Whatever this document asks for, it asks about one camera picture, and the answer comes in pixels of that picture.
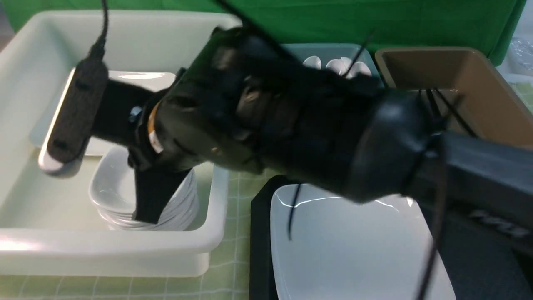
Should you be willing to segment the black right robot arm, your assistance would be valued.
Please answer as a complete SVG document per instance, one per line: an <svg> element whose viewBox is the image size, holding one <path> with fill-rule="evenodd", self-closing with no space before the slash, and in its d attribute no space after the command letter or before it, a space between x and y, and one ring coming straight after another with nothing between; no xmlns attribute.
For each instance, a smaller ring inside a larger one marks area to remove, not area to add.
<svg viewBox="0 0 533 300"><path fill-rule="evenodd" d="M532 152L446 131L412 92L302 65L251 29L215 28L170 88L109 82L94 137L126 147L141 181L137 216L156 222L178 173L202 162L272 169L355 203L445 196L458 220L532 247Z"/></svg>

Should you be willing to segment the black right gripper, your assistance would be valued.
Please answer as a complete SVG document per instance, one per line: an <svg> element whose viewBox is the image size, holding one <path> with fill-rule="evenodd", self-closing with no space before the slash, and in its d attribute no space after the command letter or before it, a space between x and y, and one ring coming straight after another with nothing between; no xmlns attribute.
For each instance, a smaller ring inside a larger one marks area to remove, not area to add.
<svg viewBox="0 0 533 300"><path fill-rule="evenodd" d="M109 79L92 136L130 146L138 222L158 224L191 168L205 161L249 173L271 168L363 196L354 161L373 97L375 78L352 67L309 68L249 25L216 28L167 90Z"/></svg>

